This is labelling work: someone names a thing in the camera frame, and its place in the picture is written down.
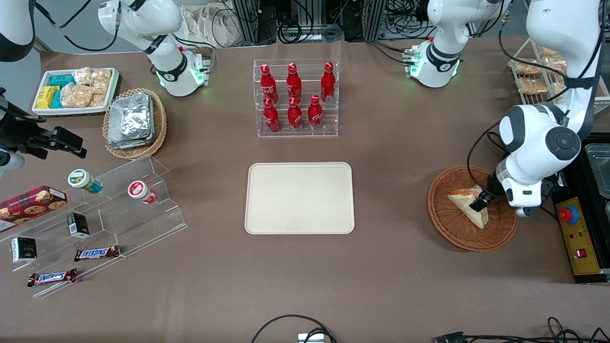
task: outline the brown tablecloth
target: brown tablecloth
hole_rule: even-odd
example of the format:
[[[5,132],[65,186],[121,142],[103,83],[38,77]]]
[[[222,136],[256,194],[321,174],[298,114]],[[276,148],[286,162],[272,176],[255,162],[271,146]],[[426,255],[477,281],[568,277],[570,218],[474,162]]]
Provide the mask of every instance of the brown tablecloth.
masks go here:
[[[507,39],[516,51],[525,38]],[[396,42],[410,46],[412,42]],[[428,342],[470,334],[545,334],[546,318],[589,334],[610,317],[610,288],[572,284],[558,225],[521,220],[502,249],[468,253],[434,228],[430,182],[465,162],[477,136],[519,103],[494,39],[475,39],[444,88],[405,78],[402,66],[364,43],[273,45],[218,51],[210,86],[173,98],[142,53],[43,53],[43,71],[114,67],[121,91],[154,90],[168,114],[155,155],[189,227],[48,298],[32,299],[0,259],[2,342],[248,342],[287,313],[325,323],[339,342]],[[339,57],[340,134],[264,140],[256,135],[254,59]],[[2,198],[40,184],[67,188],[75,168],[101,174],[126,161],[104,149],[101,117],[55,118],[85,139],[88,156],[26,156],[0,181]],[[600,126],[608,130],[608,125]],[[473,164],[492,169],[482,143]],[[353,169],[356,228],[344,236],[252,236],[243,227],[248,168],[256,162],[345,161]],[[312,325],[268,327],[261,342],[294,342]]]

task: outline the acrylic bottle rack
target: acrylic bottle rack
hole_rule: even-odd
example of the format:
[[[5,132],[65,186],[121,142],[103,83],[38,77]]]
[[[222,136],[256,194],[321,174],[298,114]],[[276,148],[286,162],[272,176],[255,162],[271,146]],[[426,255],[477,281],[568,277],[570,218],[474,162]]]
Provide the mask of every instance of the acrylic bottle rack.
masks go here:
[[[332,62],[334,64],[334,74],[337,82],[335,83],[335,98],[333,103],[323,103],[322,105],[322,124],[323,128],[319,131],[312,131],[309,128],[307,119],[307,108],[309,101],[314,94],[320,95],[320,81],[324,75],[324,64]],[[302,101],[300,104],[303,113],[303,130],[293,133],[288,123],[288,89],[286,78],[288,77],[288,64],[296,64],[296,68],[303,86]],[[279,120],[282,123],[281,131],[271,132],[265,123],[263,116],[263,91],[260,86],[262,73],[260,66],[267,64],[271,75],[275,79],[278,89],[279,101],[275,105],[278,110]],[[337,137],[339,135],[339,60],[338,59],[290,59],[290,60],[254,60],[253,68],[254,79],[254,111],[256,113],[256,131],[261,138],[286,138],[286,137]]]
[[[32,221],[16,226],[0,236],[0,250],[10,250],[10,241],[17,236],[36,240],[38,257],[28,264],[14,263],[13,272],[23,279],[24,286],[32,273],[65,272],[77,268],[77,283],[124,258],[185,229],[182,212],[170,199],[161,176],[168,173],[159,161],[147,155],[98,176],[104,188],[97,194],[82,189],[66,191],[68,205]],[[157,192],[153,204],[145,204],[127,194],[128,185],[144,181]],[[66,217],[70,212],[87,218],[90,236],[71,237]],[[111,259],[74,262],[76,250],[119,245],[121,254]],[[70,282],[33,287],[33,297],[46,297],[71,285]]]

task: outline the wicker basket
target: wicker basket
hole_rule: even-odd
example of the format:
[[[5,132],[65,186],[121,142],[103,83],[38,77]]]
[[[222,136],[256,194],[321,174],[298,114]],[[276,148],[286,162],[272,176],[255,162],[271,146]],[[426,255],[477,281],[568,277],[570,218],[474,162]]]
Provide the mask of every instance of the wicker basket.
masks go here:
[[[489,172],[470,167],[475,179],[487,184]],[[466,166],[449,168],[434,179],[428,192],[428,212],[434,226],[451,243],[470,251],[489,251],[502,247],[513,237],[519,218],[508,202],[494,200],[487,211],[489,222],[479,229],[449,200],[447,195],[456,189],[474,187]]]
[[[136,88],[130,89],[124,93],[121,93],[117,96],[118,98],[125,98],[127,96],[132,96],[136,93],[146,93],[152,98],[152,109],[154,116],[154,128],[155,135],[157,138],[150,145],[144,146],[136,146],[135,148],[128,149],[114,149],[109,144],[106,144],[106,149],[110,151],[116,157],[121,157],[124,159],[138,159],[144,155],[152,155],[161,148],[163,141],[165,140],[165,134],[167,133],[167,116],[165,115],[165,108],[163,108],[163,104],[159,97],[152,91],[148,89]],[[108,120],[110,117],[110,108],[106,109],[106,113],[104,114],[104,125],[102,126],[102,135],[108,141]]]

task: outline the yellow control panel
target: yellow control panel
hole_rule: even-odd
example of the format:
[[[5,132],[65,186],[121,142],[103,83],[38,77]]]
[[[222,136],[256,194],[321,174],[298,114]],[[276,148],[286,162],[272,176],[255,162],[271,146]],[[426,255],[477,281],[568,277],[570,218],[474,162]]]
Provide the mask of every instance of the yellow control panel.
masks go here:
[[[578,197],[555,206],[559,214],[559,225],[572,264],[574,275],[598,274],[600,266],[591,244],[587,225],[584,222]]]

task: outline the red bottle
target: red bottle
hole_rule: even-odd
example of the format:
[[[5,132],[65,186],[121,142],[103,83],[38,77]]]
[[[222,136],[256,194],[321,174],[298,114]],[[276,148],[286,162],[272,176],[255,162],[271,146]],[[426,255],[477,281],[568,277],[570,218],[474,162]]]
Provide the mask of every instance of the red bottle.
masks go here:
[[[296,64],[291,63],[288,65],[288,78],[286,79],[286,86],[288,87],[288,96],[295,98],[298,104],[301,103],[301,77],[296,72]]]
[[[325,104],[332,103],[335,101],[335,73],[333,73],[334,66],[332,62],[324,64],[324,75],[322,76],[320,97],[322,102]]]
[[[275,79],[269,72],[269,66],[263,64],[260,66],[262,76],[260,77],[260,86],[263,88],[263,94],[265,98],[273,100],[273,104],[277,104],[279,100],[278,89],[275,86]]]
[[[320,97],[317,95],[311,96],[311,103],[307,109],[309,117],[309,127],[311,131],[319,131],[322,129],[322,106],[320,105]]]
[[[301,120],[301,109],[296,98],[288,99],[288,122],[290,123],[290,130],[292,133],[298,133],[303,130],[303,122]]]
[[[269,126],[269,130],[271,130],[272,133],[279,132],[282,129],[282,123],[279,121],[278,110],[273,107],[270,98],[265,98],[263,100],[263,105],[265,105],[263,116],[265,116],[265,123]]]

